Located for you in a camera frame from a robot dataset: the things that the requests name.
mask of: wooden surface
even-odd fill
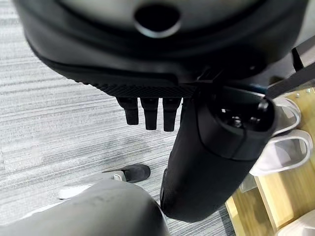
[[[299,129],[315,140],[315,93],[311,89],[291,94],[299,106],[302,121]],[[315,209],[315,157],[300,168],[255,178],[266,206],[270,222],[276,232],[305,213]]]
[[[238,188],[225,205],[237,236],[274,235],[257,188],[245,193]]]

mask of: gray fabric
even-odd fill
[[[145,163],[139,184],[159,199],[162,173],[179,127],[127,126],[114,97],[53,72],[30,51],[13,5],[0,0],[0,224],[57,203],[58,190],[83,176]],[[225,207],[207,220],[168,220],[172,235],[234,235]]]

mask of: white shoe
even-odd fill
[[[277,97],[274,102],[280,111],[278,126],[274,135],[296,128],[301,122],[301,111],[295,102],[285,97]]]
[[[312,150],[312,138],[303,130],[293,130],[286,135],[273,137],[250,174],[264,176],[300,167],[309,160]]]
[[[315,210],[283,227],[276,236],[315,236]]]

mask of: hole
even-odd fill
[[[151,38],[164,38],[180,28],[180,13],[169,5],[152,4],[139,8],[134,15],[140,33]]]

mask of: gray striped carpet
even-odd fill
[[[139,185],[157,201],[179,127],[127,126],[115,98],[60,76],[30,51],[11,2],[0,0],[0,225],[58,202],[62,185],[127,164],[145,163]],[[225,207],[195,224],[168,220],[172,235],[234,235]]]

